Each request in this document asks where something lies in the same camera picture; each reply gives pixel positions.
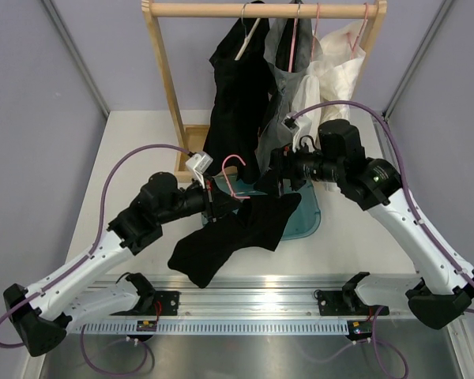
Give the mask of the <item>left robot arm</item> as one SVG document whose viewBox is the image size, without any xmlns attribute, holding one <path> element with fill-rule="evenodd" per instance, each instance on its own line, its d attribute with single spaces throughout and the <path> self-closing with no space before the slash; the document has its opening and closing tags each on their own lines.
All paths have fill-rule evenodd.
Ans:
<svg viewBox="0 0 474 379">
<path fill-rule="evenodd" d="M 14 283 L 4 290 L 6 318 L 21 338 L 18 345 L 38 357 L 90 320 L 131 310 L 148 313 L 155 304 L 154 289 L 141 274 L 93 295 L 83 292 L 161 238 L 164 224 L 197 213 L 216 221 L 240 206 L 210 176 L 183 189 L 173 174 L 155 173 L 87 250 L 42 280 L 26 287 Z"/>
</svg>

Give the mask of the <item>black skirt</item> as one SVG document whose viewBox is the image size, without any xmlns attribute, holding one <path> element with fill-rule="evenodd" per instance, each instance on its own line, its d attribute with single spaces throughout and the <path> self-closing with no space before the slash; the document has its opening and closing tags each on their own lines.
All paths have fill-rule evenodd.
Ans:
<svg viewBox="0 0 474 379">
<path fill-rule="evenodd" d="M 274 251 L 301 200 L 299 193 L 246 199 L 236 213 L 179 240 L 167 266 L 205 288 L 235 251 L 248 247 Z"/>
</svg>

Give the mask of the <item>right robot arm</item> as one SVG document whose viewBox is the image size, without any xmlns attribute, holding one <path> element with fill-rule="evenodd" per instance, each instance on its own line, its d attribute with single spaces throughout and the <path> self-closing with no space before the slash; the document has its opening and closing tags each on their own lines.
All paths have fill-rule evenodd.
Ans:
<svg viewBox="0 0 474 379">
<path fill-rule="evenodd" d="M 318 127 L 319 148 L 286 144 L 270 153 L 269 166 L 254 188 L 280 197 L 284 183 L 297 191 L 307 181 L 337 185 L 395 239 L 418 271 L 416 279 L 360 272 L 342 287 L 344 307 L 410 310 L 439 330 L 468 310 L 474 299 L 474 266 L 456 253 L 414 205 L 399 171 L 385 159 L 366 156 L 358 129 L 344 119 Z"/>
</svg>

